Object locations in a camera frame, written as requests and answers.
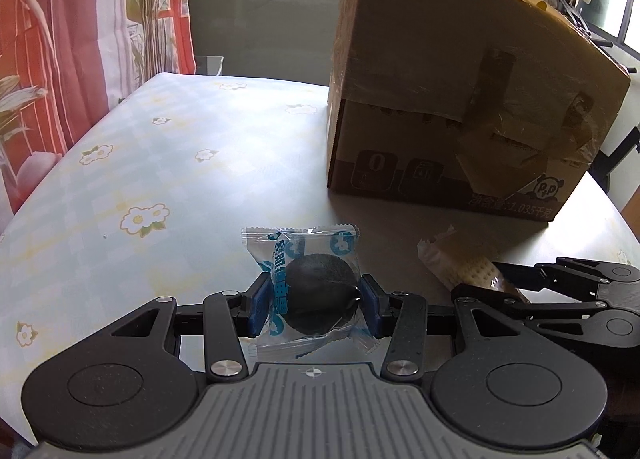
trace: black cookie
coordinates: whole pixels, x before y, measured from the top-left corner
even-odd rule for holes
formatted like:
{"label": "black cookie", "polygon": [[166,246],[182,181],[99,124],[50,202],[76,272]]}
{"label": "black cookie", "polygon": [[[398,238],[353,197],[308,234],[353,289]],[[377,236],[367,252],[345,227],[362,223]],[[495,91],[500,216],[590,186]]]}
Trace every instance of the black cookie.
{"label": "black cookie", "polygon": [[324,334],[349,321],[358,306],[358,279],[339,257],[312,253],[289,262],[284,320],[306,335]]}

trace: gray ribbed panel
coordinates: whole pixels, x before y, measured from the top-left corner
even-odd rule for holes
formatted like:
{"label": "gray ribbed panel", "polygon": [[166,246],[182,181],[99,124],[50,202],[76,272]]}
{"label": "gray ribbed panel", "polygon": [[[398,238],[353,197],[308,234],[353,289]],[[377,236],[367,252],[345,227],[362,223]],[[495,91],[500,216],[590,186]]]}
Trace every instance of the gray ribbed panel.
{"label": "gray ribbed panel", "polygon": [[[178,428],[105,459],[507,459],[457,436],[420,391],[381,381],[366,364],[258,367],[239,383],[210,387]],[[597,459],[585,444],[527,455]],[[28,459],[89,459],[43,444]]]}

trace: crosshair logo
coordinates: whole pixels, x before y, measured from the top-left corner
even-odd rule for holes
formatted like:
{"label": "crosshair logo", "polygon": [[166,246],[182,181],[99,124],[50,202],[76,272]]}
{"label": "crosshair logo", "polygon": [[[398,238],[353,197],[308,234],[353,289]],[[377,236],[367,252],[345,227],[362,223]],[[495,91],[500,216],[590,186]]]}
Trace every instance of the crosshair logo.
{"label": "crosshair logo", "polygon": [[320,369],[316,369],[315,367],[311,367],[305,371],[305,375],[309,376],[309,378],[318,378],[322,374]]}

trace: metal screw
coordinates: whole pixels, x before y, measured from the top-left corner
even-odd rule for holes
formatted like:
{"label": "metal screw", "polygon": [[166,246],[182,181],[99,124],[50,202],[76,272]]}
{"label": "metal screw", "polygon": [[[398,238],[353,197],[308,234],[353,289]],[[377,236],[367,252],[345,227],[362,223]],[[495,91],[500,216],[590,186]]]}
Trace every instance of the metal screw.
{"label": "metal screw", "polygon": [[418,372],[418,365],[409,360],[395,360],[386,366],[386,370],[396,376],[411,376]]}
{"label": "metal screw", "polygon": [[217,376],[236,376],[242,372],[242,365],[235,360],[220,360],[211,366],[211,372]]}

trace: cardboard box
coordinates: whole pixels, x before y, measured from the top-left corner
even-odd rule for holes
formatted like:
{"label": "cardboard box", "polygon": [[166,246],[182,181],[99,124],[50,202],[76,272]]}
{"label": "cardboard box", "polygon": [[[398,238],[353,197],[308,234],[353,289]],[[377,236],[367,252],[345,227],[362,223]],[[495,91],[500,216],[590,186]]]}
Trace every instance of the cardboard box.
{"label": "cardboard box", "polygon": [[629,84],[542,0],[340,0],[328,186],[550,221]]}

